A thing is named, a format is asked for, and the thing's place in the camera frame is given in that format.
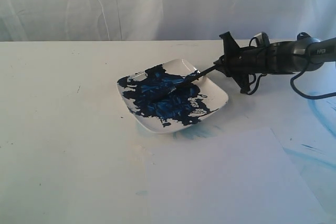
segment white table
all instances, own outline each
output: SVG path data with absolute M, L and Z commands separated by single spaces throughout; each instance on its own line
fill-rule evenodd
M 158 63 L 184 58 L 205 69 L 222 54 L 220 40 L 1 43 L 0 223 L 149 223 L 148 149 L 259 127 L 272 128 L 325 211 L 335 213 L 336 99 L 308 102 L 291 90 L 290 76 L 262 78 L 249 97 L 213 72 L 228 104 L 183 132 L 155 135 L 117 92 L 119 78 Z M 329 92 L 335 81 L 330 63 L 297 83 Z

